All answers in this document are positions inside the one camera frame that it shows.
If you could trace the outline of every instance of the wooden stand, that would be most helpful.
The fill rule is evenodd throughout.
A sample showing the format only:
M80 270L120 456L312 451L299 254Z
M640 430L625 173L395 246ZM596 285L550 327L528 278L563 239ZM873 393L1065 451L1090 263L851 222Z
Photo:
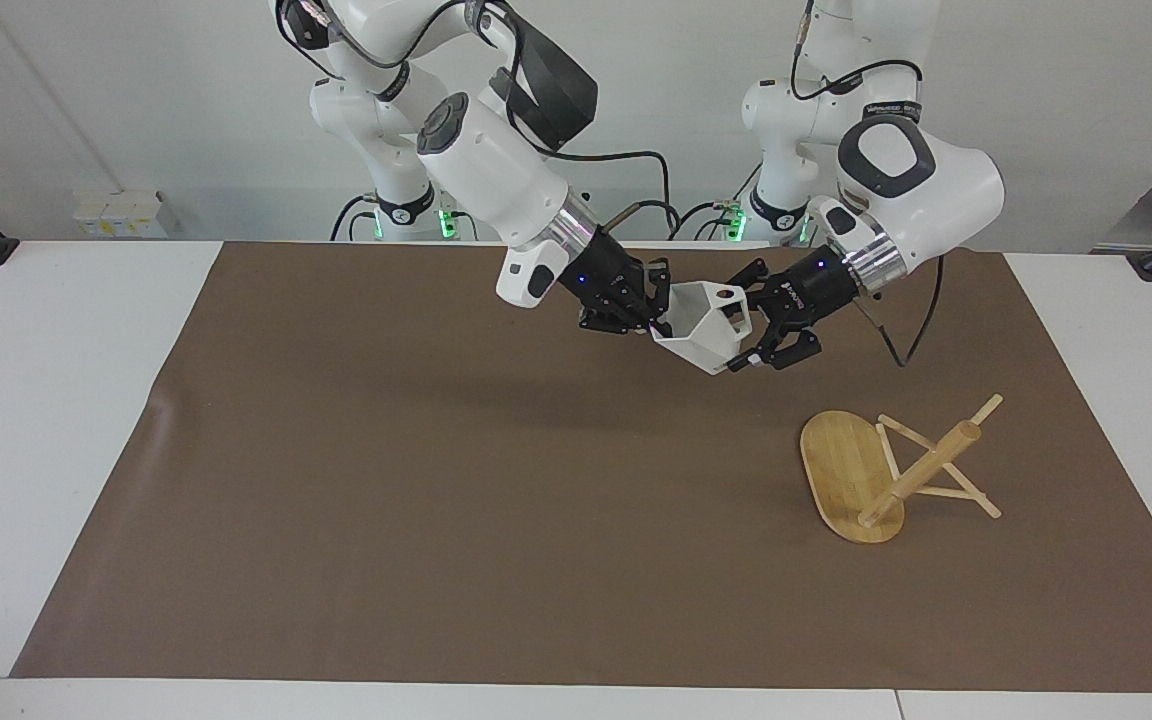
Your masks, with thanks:
M820 518L833 532L857 543L889 541L905 524L905 500L912 495L948 497L979 505L992 518L1002 511L954 465L980 439L980 424L1002 404L990 397L970 420L962 420L933 444L905 425L878 416L878 424L851 414L819 414L803 430L801 448ZM901 473L887 430L924 448L925 454ZM927 487L945 470L958 488Z

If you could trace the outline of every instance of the brown tablecloth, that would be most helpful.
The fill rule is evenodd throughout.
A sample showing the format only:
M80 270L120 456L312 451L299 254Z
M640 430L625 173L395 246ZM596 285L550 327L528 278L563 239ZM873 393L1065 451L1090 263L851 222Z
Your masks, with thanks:
M849 306L718 378L505 305L499 263L225 247L14 675L1152 692L1152 518L1000 255L950 256L907 370ZM932 274L882 301L899 342ZM958 464L1003 520L824 526L810 416L938 434L995 392Z

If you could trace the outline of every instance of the white table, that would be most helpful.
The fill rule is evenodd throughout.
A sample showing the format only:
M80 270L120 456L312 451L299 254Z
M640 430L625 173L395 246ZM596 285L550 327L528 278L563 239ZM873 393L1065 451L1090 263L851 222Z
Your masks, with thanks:
M36 242L0 268L0 717L1152 717L1152 696L5 680L219 250ZM1009 260L1152 511L1152 285L1112 256Z

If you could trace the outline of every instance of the wooden base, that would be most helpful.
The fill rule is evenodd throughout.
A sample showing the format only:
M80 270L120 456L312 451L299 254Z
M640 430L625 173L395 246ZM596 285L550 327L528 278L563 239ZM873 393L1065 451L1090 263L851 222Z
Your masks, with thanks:
M905 524L903 505L872 528L861 524L865 507L886 495L895 482L873 423L839 410L819 414L803 429L799 446L817 510L833 532L866 544L889 541L900 533Z

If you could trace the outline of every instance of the white wall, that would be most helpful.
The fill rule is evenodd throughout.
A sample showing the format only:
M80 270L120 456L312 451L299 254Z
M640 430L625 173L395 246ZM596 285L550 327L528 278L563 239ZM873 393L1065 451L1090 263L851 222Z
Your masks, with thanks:
M571 151L660 150L680 205L730 195L758 160L741 96L787 73L799 0L515 6L602 85ZM3 61L0 43L8 233L73 236L70 191L119 183L164 190L196 237L320 237L370 188L308 116L317 73L265 0L0 0L0 22L26 59ZM461 38L422 63L477 90L497 60ZM31 67L77 131L40 109ZM1087 250L1152 187L1152 3L945 0L927 70L924 127L987 149L1007 181L1005 218L976 245ZM604 217L659 192L650 161L559 169ZM662 227L645 211L617 234Z

